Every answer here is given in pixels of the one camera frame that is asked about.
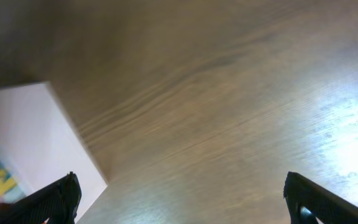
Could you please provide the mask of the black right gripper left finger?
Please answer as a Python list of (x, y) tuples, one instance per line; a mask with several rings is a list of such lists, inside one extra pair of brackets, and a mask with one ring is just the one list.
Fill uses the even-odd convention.
[(0, 224), (74, 224), (80, 200), (78, 178), (70, 172), (0, 211)]

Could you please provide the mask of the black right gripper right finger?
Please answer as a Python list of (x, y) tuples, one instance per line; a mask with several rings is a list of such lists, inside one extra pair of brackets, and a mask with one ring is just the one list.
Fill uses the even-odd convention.
[(358, 207), (296, 172), (289, 172), (283, 197), (291, 224), (358, 223)]

